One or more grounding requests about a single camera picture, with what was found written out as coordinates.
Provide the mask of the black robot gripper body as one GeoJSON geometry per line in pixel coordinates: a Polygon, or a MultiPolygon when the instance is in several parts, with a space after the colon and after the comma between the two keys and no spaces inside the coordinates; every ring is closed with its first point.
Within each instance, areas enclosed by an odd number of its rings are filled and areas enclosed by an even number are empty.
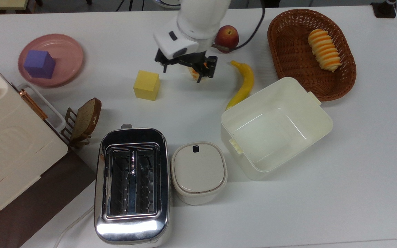
{"type": "Polygon", "coordinates": [[[214,77],[214,72],[218,61],[217,56],[212,55],[210,57],[206,57],[205,52],[185,54],[185,51],[186,49],[181,49],[180,56],[169,59],[159,49],[155,56],[155,61],[161,65],[165,63],[167,66],[180,64],[194,69],[202,77],[214,77]]]}

